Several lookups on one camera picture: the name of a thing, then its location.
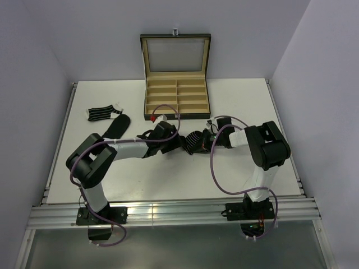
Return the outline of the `plain black sock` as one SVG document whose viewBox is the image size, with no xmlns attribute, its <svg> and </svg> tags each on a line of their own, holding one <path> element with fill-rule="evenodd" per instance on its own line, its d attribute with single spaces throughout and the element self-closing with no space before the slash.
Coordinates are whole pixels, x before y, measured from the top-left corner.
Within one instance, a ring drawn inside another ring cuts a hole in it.
<svg viewBox="0 0 359 269">
<path fill-rule="evenodd" d="M 108 139 L 120 139 L 129 128 L 130 123 L 131 120 L 129 116 L 121 114 L 113 120 L 102 137 Z"/>
</svg>

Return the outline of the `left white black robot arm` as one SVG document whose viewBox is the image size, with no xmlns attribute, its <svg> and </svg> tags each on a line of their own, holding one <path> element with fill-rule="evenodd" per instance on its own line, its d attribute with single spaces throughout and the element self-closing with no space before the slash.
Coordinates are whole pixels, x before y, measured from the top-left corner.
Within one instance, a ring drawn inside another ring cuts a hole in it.
<svg viewBox="0 0 359 269">
<path fill-rule="evenodd" d="M 144 159 L 173 151 L 183 144 L 175 126 L 161 127 L 130 140 L 101 138 L 91 134 L 66 161 L 70 181 L 80 188 L 90 207 L 89 217 L 97 224 L 109 218 L 109 202 L 104 194 L 102 180 L 112 162 L 123 159 Z"/>
</svg>

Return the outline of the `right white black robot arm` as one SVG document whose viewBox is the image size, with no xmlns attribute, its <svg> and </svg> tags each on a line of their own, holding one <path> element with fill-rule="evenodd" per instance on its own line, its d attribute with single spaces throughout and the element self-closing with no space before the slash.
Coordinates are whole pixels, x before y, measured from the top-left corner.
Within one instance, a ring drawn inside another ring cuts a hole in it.
<svg viewBox="0 0 359 269">
<path fill-rule="evenodd" d="M 248 146 L 255 164 L 249 185 L 245 190 L 230 192 L 222 188 L 214 173 L 214 149 L 223 146 L 233 149 Z M 214 135 L 210 144 L 210 172 L 215 185 L 225 194 L 235 196 L 246 194 L 249 201 L 243 204 L 243 213 L 248 218 L 256 218 L 262 212 L 261 202 L 275 197 L 271 190 L 274 177 L 279 168 L 291 156 L 291 149 L 275 122 L 265 122 L 260 126 L 241 128 L 234 124 L 225 124 Z"/>
</svg>

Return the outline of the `black sock thin white stripes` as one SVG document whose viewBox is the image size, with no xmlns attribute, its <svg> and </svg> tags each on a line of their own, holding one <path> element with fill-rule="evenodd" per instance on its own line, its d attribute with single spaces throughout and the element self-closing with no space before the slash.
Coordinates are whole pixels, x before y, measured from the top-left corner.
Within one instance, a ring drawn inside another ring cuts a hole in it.
<svg viewBox="0 0 359 269">
<path fill-rule="evenodd" d="M 184 149 L 189 155 L 208 154 L 208 132 L 193 131 L 185 137 Z"/>
</svg>

